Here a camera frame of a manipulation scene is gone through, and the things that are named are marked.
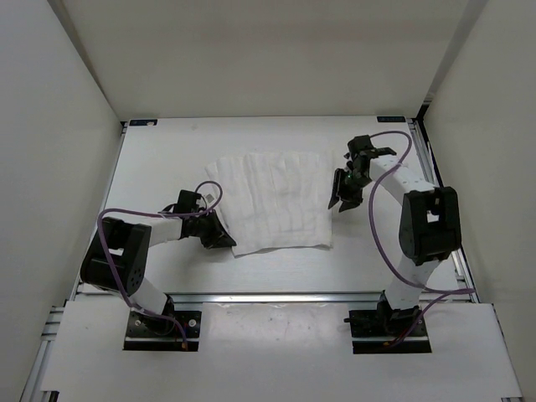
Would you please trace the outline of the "white skirt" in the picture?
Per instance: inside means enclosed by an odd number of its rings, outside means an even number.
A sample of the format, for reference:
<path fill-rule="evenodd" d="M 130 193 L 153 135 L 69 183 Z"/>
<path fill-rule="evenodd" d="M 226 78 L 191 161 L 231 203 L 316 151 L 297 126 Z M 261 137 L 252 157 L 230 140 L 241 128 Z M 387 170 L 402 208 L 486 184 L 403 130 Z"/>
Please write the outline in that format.
<path fill-rule="evenodd" d="M 236 242 L 233 255 L 330 248 L 333 171 L 331 152 L 250 152 L 207 165 L 223 189 L 217 210 Z"/>

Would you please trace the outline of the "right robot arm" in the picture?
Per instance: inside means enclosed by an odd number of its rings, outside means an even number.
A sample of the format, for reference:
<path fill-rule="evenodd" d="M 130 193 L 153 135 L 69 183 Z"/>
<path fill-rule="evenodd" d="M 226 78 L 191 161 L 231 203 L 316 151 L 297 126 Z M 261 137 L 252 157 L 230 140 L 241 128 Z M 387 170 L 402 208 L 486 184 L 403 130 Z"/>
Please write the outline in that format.
<path fill-rule="evenodd" d="M 370 136 L 348 142 L 346 166 L 336 169 L 330 206 L 344 212 L 368 197 L 369 224 L 375 225 L 373 200 L 379 188 L 400 205 L 399 264 L 386 264 L 394 275 L 377 305 L 376 324 L 394 335 L 418 315 L 422 292 L 439 264 L 461 247 L 458 196 L 454 188 L 438 187 L 404 165 L 405 156 L 389 147 L 376 147 Z"/>

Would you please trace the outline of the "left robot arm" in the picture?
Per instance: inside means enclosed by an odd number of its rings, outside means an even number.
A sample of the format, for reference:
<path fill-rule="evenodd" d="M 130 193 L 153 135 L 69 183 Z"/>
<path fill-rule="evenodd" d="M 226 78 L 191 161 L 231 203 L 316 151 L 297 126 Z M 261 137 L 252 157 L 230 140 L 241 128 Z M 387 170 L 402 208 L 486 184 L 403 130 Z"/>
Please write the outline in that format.
<path fill-rule="evenodd" d="M 106 209 L 97 221 L 97 231 L 80 267 L 80 279 L 119 296 L 138 315 L 138 320 L 158 336 L 173 330 L 186 336 L 185 325 L 176 318 L 173 299 L 157 289 L 145 275 L 149 250 L 156 245 L 190 237 L 208 250 L 237 245 L 198 190 L 182 190 L 178 200 L 156 214 L 131 211 L 143 217 L 129 223 L 111 217 L 129 214 L 125 209 Z"/>

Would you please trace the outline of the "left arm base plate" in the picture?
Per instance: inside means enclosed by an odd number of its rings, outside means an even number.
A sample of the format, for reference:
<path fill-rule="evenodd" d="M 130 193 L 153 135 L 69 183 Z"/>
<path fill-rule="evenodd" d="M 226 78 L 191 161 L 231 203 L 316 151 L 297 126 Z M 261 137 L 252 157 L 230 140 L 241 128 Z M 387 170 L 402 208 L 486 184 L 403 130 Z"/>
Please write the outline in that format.
<path fill-rule="evenodd" d="M 131 311 L 126 324 L 123 349 L 143 352 L 197 352 L 202 312 L 191 309 L 177 310 L 171 307 L 169 301 L 164 314 L 173 317 L 183 331 L 169 320 Z"/>

